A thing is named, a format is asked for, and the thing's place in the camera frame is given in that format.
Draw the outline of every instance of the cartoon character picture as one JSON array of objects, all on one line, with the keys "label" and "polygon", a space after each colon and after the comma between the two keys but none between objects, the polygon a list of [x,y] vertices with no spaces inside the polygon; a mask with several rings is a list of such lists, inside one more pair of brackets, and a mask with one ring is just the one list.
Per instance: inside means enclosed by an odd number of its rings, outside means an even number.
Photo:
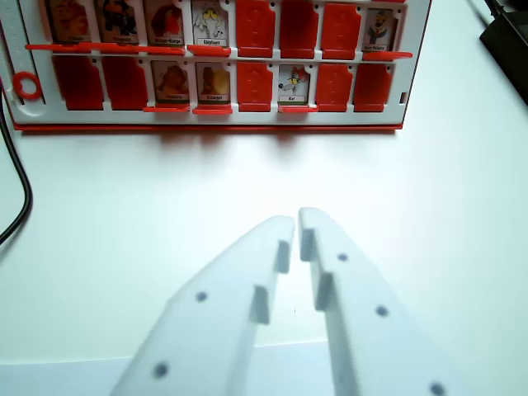
[{"label": "cartoon character picture", "polygon": [[134,9],[126,0],[104,0],[101,23],[103,41],[138,42]]},{"label": "cartoon character picture", "polygon": [[394,41],[396,19],[393,10],[371,8],[367,13],[364,51],[390,51]]},{"label": "cartoon character picture", "polygon": [[153,61],[156,98],[159,102],[187,103],[189,87],[187,74],[176,62]]},{"label": "cartoon character picture", "polygon": [[222,68],[222,64],[197,63],[196,78],[199,103],[229,103],[229,72]]},{"label": "cartoon character picture", "polygon": [[195,44],[228,45],[228,14],[219,2],[192,2]]},{"label": "cartoon character picture", "polygon": [[302,65],[279,66],[279,104],[305,105],[308,103],[310,75]]},{"label": "cartoon character picture", "polygon": [[148,0],[148,40],[155,45],[183,45],[182,10],[172,0]]},{"label": "cartoon character picture", "polygon": [[213,72],[212,68],[204,68],[203,71],[203,88],[201,88],[201,94],[202,95],[218,95],[217,91],[215,91],[215,88],[213,87],[213,84],[215,83],[215,73]]},{"label": "cartoon character picture", "polygon": [[46,3],[51,15],[54,41],[72,43],[90,41],[86,10],[76,0],[51,0]]}]

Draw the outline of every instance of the red plastic game board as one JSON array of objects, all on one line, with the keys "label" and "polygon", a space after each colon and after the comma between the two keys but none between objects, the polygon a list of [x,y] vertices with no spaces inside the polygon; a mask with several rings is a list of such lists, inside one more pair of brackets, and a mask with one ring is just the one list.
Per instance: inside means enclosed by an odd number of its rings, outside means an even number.
[{"label": "red plastic game board", "polygon": [[23,130],[401,128],[431,0],[5,0]]}]

